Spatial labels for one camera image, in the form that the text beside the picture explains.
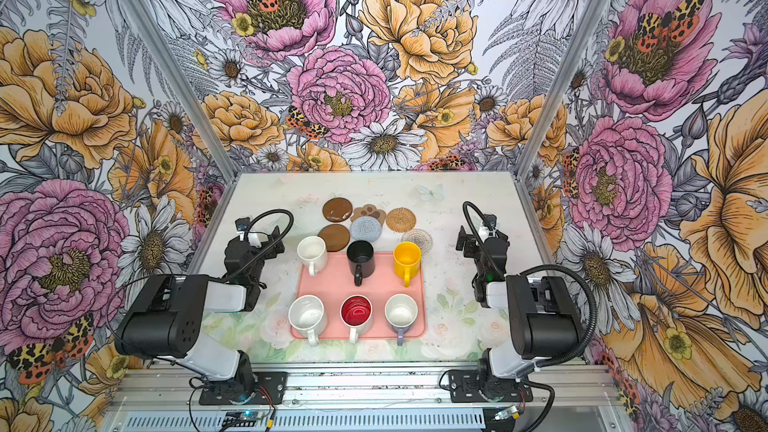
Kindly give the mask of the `clear patterned round coaster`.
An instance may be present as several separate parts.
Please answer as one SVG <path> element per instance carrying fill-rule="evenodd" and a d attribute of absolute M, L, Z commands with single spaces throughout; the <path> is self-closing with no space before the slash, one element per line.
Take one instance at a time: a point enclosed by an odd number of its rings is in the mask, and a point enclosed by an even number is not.
<path fill-rule="evenodd" d="M 434 246 L 432 236 L 423 229 L 412 229 L 404 233 L 401 237 L 401 241 L 415 244 L 423 254 L 429 253 Z"/>

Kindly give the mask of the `woven rattan round coaster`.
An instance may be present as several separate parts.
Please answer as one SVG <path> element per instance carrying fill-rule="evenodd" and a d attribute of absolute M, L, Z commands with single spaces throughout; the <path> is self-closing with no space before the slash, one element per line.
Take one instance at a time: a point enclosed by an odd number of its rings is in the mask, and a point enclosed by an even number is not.
<path fill-rule="evenodd" d="M 410 209 L 398 207 L 387 213 L 385 223 L 390 230 L 405 233 L 415 228 L 417 218 Z"/>

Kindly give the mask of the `dark brown round coaster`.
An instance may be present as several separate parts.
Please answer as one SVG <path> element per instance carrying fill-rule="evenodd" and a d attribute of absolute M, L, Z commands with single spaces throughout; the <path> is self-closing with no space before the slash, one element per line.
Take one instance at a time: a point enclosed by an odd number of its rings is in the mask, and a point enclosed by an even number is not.
<path fill-rule="evenodd" d="M 331 223 L 346 221 L 354 212 L 352 203 L 344 197 L 335 197 L 328 200 L 322 207 L 323 217 Z"/>

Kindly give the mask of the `grey round felt coaster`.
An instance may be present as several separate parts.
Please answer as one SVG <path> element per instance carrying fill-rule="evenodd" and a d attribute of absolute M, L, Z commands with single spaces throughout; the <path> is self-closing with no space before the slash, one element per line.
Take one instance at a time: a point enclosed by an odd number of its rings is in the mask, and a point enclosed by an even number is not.
<path fill-rule="evenodd" d="M 382 225 L 378 219 L 364 216 L 353 221 L 349 230 L 353 241 L 373 243 L 381 236 Z"/>

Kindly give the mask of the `brown paw shaped coaster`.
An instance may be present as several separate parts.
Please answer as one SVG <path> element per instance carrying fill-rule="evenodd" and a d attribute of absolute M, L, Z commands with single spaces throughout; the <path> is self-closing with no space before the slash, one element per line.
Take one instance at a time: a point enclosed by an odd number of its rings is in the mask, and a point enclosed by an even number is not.
<path fill-rule="evenodd" d="M 353 213 L 350 218 L 350 221 L 355 222 L 363 217 L 372 217 L 376 219 L 381 225 L 384 225 L 386 220 L 386 215 L 387 215 L 387 212 L 385 210 L 380 209 L 373 204 L 365 204 L 363 206 L 355 207 L 353 209 Z"/>

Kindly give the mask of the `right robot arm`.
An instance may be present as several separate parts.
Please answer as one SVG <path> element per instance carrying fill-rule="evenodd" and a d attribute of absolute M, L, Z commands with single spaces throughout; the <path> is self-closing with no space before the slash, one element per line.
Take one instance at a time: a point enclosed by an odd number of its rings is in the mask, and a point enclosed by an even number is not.
<path fill-rule="evenodd" d="M 524 381 L 582 355 L 597 328 L 599 307 L 586 280 L 566 267 L 538 265 L 508 274 L 508 236 L 496 228 L 493 215 L 482 215 L 481 223 L 460 228 L 456 249 L 476 267 L 475 301 L 507 314 L 509 338 L 486 349 L 475 372 L 448 372 L 451 400 L 529 401 L 531 387 Z"/>

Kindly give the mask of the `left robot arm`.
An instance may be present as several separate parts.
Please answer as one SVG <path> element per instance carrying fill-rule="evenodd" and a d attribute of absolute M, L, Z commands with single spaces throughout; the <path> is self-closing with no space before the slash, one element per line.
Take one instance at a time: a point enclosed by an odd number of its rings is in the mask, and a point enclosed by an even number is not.
<path fill-rule="evenodd" d="M 265 262 L 285 252 L 284 237 L 294 223 L 286 209 L 263 212 L 246 223 L 225 248 L 224 274 L 153 275 L 113 332 L 116 350 L 127 356 L 159 359 L 196 373 L 203 388 L 224 401 L 246 403 L 273 395 L 258 382 L 248 354 L 233 350 L 202 331 L 207 312 L 250 312 L 266 283 Z"/>

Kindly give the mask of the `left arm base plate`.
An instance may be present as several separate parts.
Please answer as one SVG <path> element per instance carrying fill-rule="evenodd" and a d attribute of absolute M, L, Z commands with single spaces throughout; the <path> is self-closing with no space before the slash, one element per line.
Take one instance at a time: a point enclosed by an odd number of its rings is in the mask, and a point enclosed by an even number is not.
<path fill-rule="evenodd" d="M 214 381 L 201 392 L 198 403 L 201 406 L 279 405 L 283 401 L 287 378 L 286 372 L 254 372 L 251 392 L 235 378 Z"/>

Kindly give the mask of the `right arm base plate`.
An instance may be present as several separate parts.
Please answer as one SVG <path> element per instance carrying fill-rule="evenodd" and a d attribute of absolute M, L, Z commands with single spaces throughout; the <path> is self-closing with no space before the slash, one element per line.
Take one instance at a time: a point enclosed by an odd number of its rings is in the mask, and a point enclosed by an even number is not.
<path fill-rule="evenodd" d="M 531 402 L 532 389 L 513 379 L 481 376 L 477 370 L 449 369 L 439 385 L 448 391 L 453 403 Z"/>

